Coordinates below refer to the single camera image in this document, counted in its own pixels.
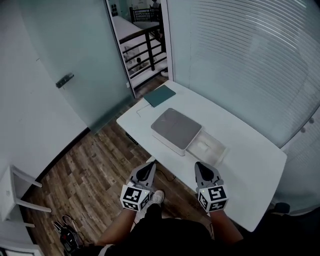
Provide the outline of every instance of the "door handle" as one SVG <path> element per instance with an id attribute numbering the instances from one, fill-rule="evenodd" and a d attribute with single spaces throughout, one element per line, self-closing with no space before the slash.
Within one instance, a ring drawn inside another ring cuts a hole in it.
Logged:
<path id="1" fill-rule="evenodd" d="M 66 74 L 64 77 L 62 77 L 55 86 L 60 89 L 62 86 L 64 86 L 66 83 L 68 83 L 75 75 L 71 72 Z"/>

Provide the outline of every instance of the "white wall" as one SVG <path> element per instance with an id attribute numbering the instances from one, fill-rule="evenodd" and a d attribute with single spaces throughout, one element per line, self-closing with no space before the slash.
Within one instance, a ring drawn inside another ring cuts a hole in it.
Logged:
<path id="1" fill-rule="evenodd" d="M 0 177 L 8 164 L 38 177 L 87 127 L 38 58 L 17 0 L 0 2 Z"/>

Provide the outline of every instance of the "power strip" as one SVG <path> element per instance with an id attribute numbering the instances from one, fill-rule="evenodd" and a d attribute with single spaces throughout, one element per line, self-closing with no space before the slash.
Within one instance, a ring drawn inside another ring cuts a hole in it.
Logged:
<path id="1" fill-rule="evenodd" d="M 133 142 L 134 144 L 139 145 L 138 142 L 136 142 L 136 141 L 134 140 L 134 138 L 132 138 L 127 132 L 125 133 L 125 135 L 127 135 L 127 136 L 129 137 L 129 139 L 132 140 L 132 142 Z"/>

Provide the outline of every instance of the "cable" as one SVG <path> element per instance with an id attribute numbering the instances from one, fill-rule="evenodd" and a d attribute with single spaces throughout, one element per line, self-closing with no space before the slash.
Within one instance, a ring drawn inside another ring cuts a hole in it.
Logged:
<path id="1" fill-rule="evenodd" d="M 66 214 L 66 215 L 63 215 L 63 216 L 61 217 L 63 223 L 64 223 L 65 225 L 69 226 L 68 223 L 65 221 L 65 217 L 67 217 L 67 218 L 70 219 L 70 221 L 71 221 L 71 223 L 72 223 L 72 225 L 73 225 L 73 229 L 74 229 L 75 233 L 78 234 L 78 236 L 79 236 L 79 238 L 81 239 L 82 243 L 84 244 L 84 243 L 86 242 L 87 244 L 91 245 L 92 242 L 89 242 L 89 241 L 86 239 L 85 235 L 84 235 L 82 232 L 78 231 L 78 227 L 77 227 L 78 223 L 77 223 L 71 216 L 69 216 L 69 215 L 67 215 L 67 214 Z"/>
<path id="2" fill-rule="evenodd" d="M 150 105 L 150 103 L 149 103 L 148 105 L 146 105 L 146 106 L 144 106 L 144 107 L 142 107 L 142 108 L 140 108 L 140 109 L 138 109 L 138 110 L 136 111 L 136 113 L 138 114 L 139 117 L 141 117 L 141 115 L 138 113 L 138 111 L 143 110 L 145 107 L 148 107 L 149 105 Z"/>
<path id="3" fill-rule="evenodd" d="M 173 175 L 174 178 L 172 180 L 169 180 L 162 170 L 159 170 L 159 169 L 156 169 L 156 170 L 161 172 L 168 182 L 173 182 L 175 180 L 175 178 L 176 178 L 176 176 Z"/>

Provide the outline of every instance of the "teal notebook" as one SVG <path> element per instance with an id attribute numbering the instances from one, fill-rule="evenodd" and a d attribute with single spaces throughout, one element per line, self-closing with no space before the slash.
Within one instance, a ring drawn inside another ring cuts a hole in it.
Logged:
<path id="1" fill-rule="evenodd" d="M 156 107 L 167 99 L 171 98 L 176 93 L 169 89 L 166 85 L 160 86 L 157 89 L 147 93 L 144 98 L 152 107 Z"/>

